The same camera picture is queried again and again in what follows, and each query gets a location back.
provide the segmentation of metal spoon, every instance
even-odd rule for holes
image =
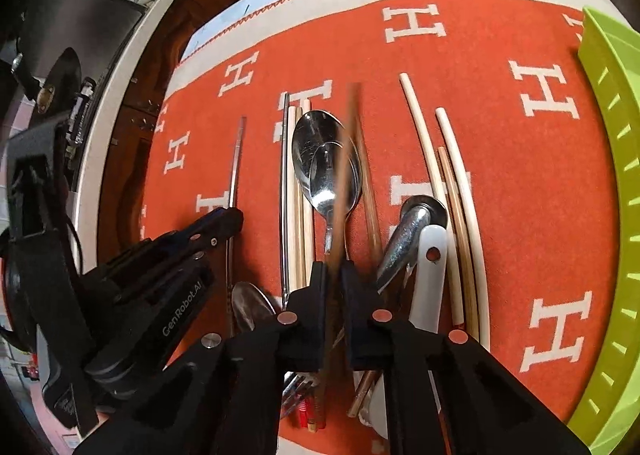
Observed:
[[[255,329],[261,321],[276,314],[267,296],[254,284],[238,281],[231,294],[231,305],[240,332]],[[284,374],[284,391],[282,392],[283,417],[289,415],[300,402],[301,395],[307,395],[312,386],[303,374],[286,372]]]
[[[376,290],[386,286],[406,266],[405,280],[415,267],[420,231],[429,224],[447,226],[447,210],[440,201],[428,195],[409,197],[400,210],[400,223],[385,248],[376,276]]]
[[[324,235],[325,253],[331,249],[336,162],[342,146],[338,141],[341,126],[328,112],[309,111],[296,124],[291,143],[293,168],[302,193],[327,222]],[[351,148],[350,163],[347,215],[356,206],[362,192],[362,172],[355,146]]]
[[[266,295],[247,281],[238,281],[234,285],[231,307],[240,332],[254,330],[256,324],[276,314]]]

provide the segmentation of wooden chopstick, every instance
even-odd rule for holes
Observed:
[[[299,263],[298,263],[298,221],[296,218],[296,190],[298,181],[293,169],[291,142],[293,130],[296,127],[296,108],[289,106],[287,109],[287,231],[289,254],[289,294],[298,288]]]
[[[311,110],[311,102],[309,100],[302,101],[302,114],[306,114]],[[314,209],[311,203],[302,196],[302,218],[305,235],[305,280],[306,285],[311,280],[311,266],[316,259],[316,246],[314,242]]]
[[[380,222],[378,220],[378,208],[376,206],[376,194],[373,191],[371,180],[371,168],[367,145],[364,141],[364,132],[360,115],[356,115],[356,148],[360,158],[362,171],[362,199],[364,201],[364,215],[367,222],[367,238],[369,239],[369,258],[374,269],[382,260],[382,236],[380,235]]]
[[[447,183],[447,191],[449,192],[449,201],[451,207],[451,218],[454,228],[456,229],[456,238],[458,241],[458,254],[462,267],[462,295],[465,300],[465,324],[466,332],[473,339],[479,341],[479,323],[478,323],[478,300],[476,298],[476,279],[474,277],[474,265],[471,259],[471,249],[469,247],[469,236],[466,229],[465,214],[460,203],[460,195],[458,194],[458,185],[453,176],[453,168],[447,155],[447,150],[441,146],[438,148],[440,156],[440,164],[442,165],[442,173]]]
[[[297,123],[300,117],[302,117],[302,107],[297,107],[294,112],[294,121]],[[308,284],[308,278],[306,278],[305,227],[302,206],[302,200],[304,196],[302,194],[302,188],[300,188],[300,183],[294,181],[294,184],[294,194],[296,202],[294,207],[294,221],[296,230],[296,289],[302,289]]]
[[[424,122],[420,103],[418,103],[418,98],[415,95],[414,86],[409,76],[404,72],[400,73],[400,83],[406,101],[409,103],[411,115],[414,118],[415,129],[418,132],[420,146],[422,147],[422,154],[427,163],[427,171],[431,181],[433,196],[446,208],[447,198],[442,185],[442,177],[438,169],[438,161],[433,151],[429,130],[427,129],[427,124]],[[453,236],[451,222],[447,223],[447,279],[449,280],[449,295],[451,298],[451,318],[453,325],[460,325],[464,323],[465,312],[462,304],[462,286],[460,284],[460,268],[458,266],[458,254],[456,252],[456,239]]]
[[[442,107],[436,109],[436,117],[442,130],[444,142],[449,150],[449,157],[453,165],[453,172],[456,174],[462,207],[465,211],[466,226],[469,232],[469,244],[471,256],[474,264],[474,274],[476,276],[476,295],[478,297],[478,319],[480,325],[480,344],[490,351],[490,322],[489,322],[489,292],[486,282],[486,269],[484,267],[484,253],[482,252],[482,241],[480,238],[480,228],[478,226],[478,216],[476,206],[471,195],[471,186],[466,178],[465,163],[458,148],[456,136],[453,133],[447,111]]]
[[[380,223],[378,220],[378,208],[376,206],[376,195],[373,191],[371,181],[371,170],[369,166],[369,156],[367,154],[367,146],[364,141],[364,132],[362,130],[362,122],[359,114],[356,115],[356,147],[360,158],[360,166],[362,169],[362,197],[364,199],[364,214],[367,221],[367,237],[369,239],[369,257],[374,266],[379,265],[382,260],[382,237],[380,236]],[[369,389],[378,380],[380,373],[378,371],[366,371],[362,374],[353,402],[347,411],[347,417],[356,417],[364,399],[369,393]]]
[[[344,255],[344,227],[347,215],[347,190],[349,189],[349,176],[351,175],[350,156],[351,144],[354,140],[357,114],[360,112],[360,85],[352,84],[349,90],[347,113],[344,126],[340,128],[338,141],[341,144],[338,153],[337,175],[335,182],[335,201],[331,250],[326,255],[325,263],[329,272],[329,286],[327,290],[327,307],[324,337],[324,360],[319,374],[319,385],[316,388],[315,408],[316,424],[323,424],[326,417],[324,397],[326,394],[327,376],[333,350],[338,311],[338,271]]]

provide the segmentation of stainless steel chopstick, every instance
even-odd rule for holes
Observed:
[[[280,153],[280,273],[282,284],[282,309],[289,299],[289,260],[287,240],[287,158],[289,152],[289,93],[283,97],[282,106],[282,151]]]
[[[231,166],[231,181],[229,183],[229,204],[230,208],[236,206],[238,202],[238,169],[240,165],[240,152],[242,150],[242,137],[244,136],[244,124],[246,117],[240,118],[238,125],[238,135],[236,137],[236,147],[234,149],[234,160]],[[226,285],[226,314],[229,323],[229,335],[233,336],[235,331],[234,315],[231,308],[231,292],[234,288],[233,279],[233,258],[234,258],[234,238],[231,237],[226,241],[225,250],[225,285]]]

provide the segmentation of tablecloth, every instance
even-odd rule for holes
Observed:
[[[446,108],[478,213],[492,353],[567,421],[591,376],[612,301],[618,252],[609,144],[577,60],[581,9],[622,19],[609,0],[275,0],[192,45],[174,71],[145,182],[141,236],[228,202],[236,130],[246,115],[236,279],[280,293],[278,175],[284,92],[341,118],[363,83],[362,124],[383,234],[407,196],[431,193],[398,80],[412,79],[434,146]],[[321,258],[324,224],[315,219]],[[370,270],[362,205],[348,244]],[[184,345],[223,332],[220,283]],[[345,417],[353,386],[332,387],[327,428],[283,421],[281,453],[381,453]]]

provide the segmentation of green plastic basket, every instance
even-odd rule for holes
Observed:
[[[602,350],[568,425],[594,455],[608,455],[640,412],[640,34],[585,8],[578,57],[609,136],[620,260]]]

